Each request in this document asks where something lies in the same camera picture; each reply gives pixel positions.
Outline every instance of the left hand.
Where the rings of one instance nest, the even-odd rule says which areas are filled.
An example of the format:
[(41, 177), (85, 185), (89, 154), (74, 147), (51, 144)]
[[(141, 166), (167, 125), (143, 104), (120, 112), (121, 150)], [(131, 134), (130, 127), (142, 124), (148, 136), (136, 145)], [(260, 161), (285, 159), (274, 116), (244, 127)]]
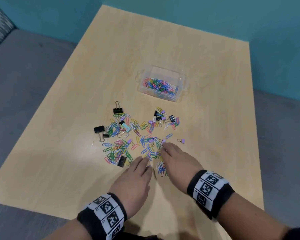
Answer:
[(133, 217), (144, 205), (150, 190), (152, 167), (148, 158), (137, 157), (110, 187), (124, 206), (127, 219)]

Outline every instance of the wristband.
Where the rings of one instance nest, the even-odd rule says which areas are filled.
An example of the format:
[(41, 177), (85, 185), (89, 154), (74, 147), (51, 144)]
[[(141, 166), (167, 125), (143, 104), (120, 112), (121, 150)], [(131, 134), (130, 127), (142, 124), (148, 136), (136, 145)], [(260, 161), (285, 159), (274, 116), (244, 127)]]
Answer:
[(221, 207), (235, 191), (229, 181), (213, 171), (200, 170), (190, 181), (187, 193), (209, 219), (217, 218)]
[(127, 214), (119, 198), (107, 193), (88, 204), (78, 214), (77, 220), (93, 240), (111, 240), (122, 229)]

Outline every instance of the clear plastic container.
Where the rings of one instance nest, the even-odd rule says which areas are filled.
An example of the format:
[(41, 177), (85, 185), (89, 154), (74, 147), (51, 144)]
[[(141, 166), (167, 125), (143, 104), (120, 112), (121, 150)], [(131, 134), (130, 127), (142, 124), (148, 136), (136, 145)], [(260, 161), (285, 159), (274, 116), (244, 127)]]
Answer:
[(140, 73), (138, 91), (156, 98), (179, 102), (183, 91), (187, 88), (187, 77), (184, 69), (180, 67), (170, 64), (164, 64), (164, 67), (150, 64), (145, 65)]

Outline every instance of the qr-like code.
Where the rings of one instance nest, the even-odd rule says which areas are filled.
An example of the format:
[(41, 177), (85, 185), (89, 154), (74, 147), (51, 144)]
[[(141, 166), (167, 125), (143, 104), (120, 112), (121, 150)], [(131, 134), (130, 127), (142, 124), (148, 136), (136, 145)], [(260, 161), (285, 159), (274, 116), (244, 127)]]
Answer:
[(96, 203), (97, 205), (101, 204), (102, 202), (104, 202), (106, 200), (106, 198), (104, 198), (103, 196), (100, 196), (99, 198), (97, 198), (96, 200), (94, 200), (93, 202)]
[(211, 185), (208, 185), (207, 183), (203, 183), (201, 188), (200, 188), (200, 191), (202, 193), (204, 193), (206, 196), (209, 196), (209, 194), (211, 193), (213, 187)]
[(110, 227), (112, 228), (114, 225), (116, 225), (119, 222), (119, 218), (117, 216), (117, 213), (114, 211), (110, 215), (107, 216), (108, 223)]
[(109, 201), (105, 202), (102, 206), (100, 206), (100, 208), (105, 214), (114, 209), (113, 205)]
[(217, 179), (216, 177), (213, 177), (212, 175), (209, 175), (206, 178), (206, 181), (208, 181), (209, 183), (215, 185), (219, 181), (219, 179)]
[(120, 224), (113, 230), (112, 239), (116, 236), (116, 234), (120, 231)]
[(216, 176), (216, 177), (219, 178), (219, 179), (223, 179), (223, 177), (220, 176), (219, 174), (217, 174), (216, 172), (212, 173), (212, 175)]
[(207, 199), (206, 199), (203, 195), (201, 195), (200, 193), (198, 193), (198, 195), (197, 195), (197, 201), (198, 201), (201, 205), (206, 206)]

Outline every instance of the gray couch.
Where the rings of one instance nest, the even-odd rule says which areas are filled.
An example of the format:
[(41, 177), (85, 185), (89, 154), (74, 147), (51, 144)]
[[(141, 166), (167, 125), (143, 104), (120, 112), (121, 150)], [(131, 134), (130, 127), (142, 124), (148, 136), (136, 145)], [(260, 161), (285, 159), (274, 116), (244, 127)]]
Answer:
[[(75, 47), (15, 29), (0, 11), (0, 167)], [(265, 209), (300, 226), (300, 101), (254, 98)], [(0, 205), (0, 240), (41, 239), (65, 222)]]

